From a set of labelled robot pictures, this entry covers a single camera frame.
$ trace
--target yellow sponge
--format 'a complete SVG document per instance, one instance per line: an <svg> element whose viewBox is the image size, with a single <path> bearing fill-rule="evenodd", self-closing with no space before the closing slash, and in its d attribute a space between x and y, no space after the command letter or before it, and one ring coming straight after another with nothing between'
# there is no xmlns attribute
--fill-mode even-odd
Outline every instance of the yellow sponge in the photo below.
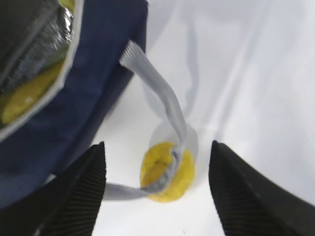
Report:
<svg viewBox="0 0 315 236"><path fill-rule="evenodd" d="M65 8L68 8L72 13L74 12L75 0L59 0L59 4Z"/></svg>
<svg viewBox="0 0 315 236"><path fill-rule="evenodd" d="M0 96L0 123L11 123L34 105L58 77L62 66L63 61L18 87L12 94Z"/></svg>
<svg viewBox="0 0 315 236"><path fill-rule="evenodd" d="M142 162L140 182L145 187L155 182L164 173L172 161L170 151L173 143L164 142L149 149ZM161 193L152 194L149 198L157 202L171 202L179 199L193 182L195 167L192 154L185 150L181 164L169 186Z"/></svg>

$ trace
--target gray fabric strap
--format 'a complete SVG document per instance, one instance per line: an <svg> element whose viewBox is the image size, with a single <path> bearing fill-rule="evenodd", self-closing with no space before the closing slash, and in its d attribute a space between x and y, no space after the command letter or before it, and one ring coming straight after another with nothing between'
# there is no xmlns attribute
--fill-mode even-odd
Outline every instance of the gray fabric strap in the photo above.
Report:
<svg viewBox="0 0 315 236"><path fill-rule="evenodd" d="M178 142L171 150L172 163L156 182L144 188L107 183L103 196L105 201L131 200L163 191L170 184L182 161L187 139L186 123L177 97L173 89L149 62L142 49L136 43L129 41L119 62L137 74L160 98L165 106L167 118L177 134Z"/></svg>

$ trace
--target sponge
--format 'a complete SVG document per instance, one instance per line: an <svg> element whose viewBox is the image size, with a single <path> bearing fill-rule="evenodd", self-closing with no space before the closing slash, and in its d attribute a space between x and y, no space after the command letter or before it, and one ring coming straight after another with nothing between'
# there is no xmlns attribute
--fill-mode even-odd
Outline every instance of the sponge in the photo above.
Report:
<svg viewBox="0 0 315 236"><path fill-rule="evenodd" d="M173 143L159 143L145 154L142 162L140 182L141 187L157 181L164 173L168 165L172 162L170 151ZM185 150L180 166L167 188L157 194L152 194L148 198L156 202L171 202L181 198L186 190L191 186L195 175L195 167L192 154Z"/></svg>
<svg viewBox="0 0 315 236"><path fill-rule="evenodd" d="M63 61L18 87L11 95L0 96L0 123L11 123L34 105L58 77L62 66Z"/></svg>

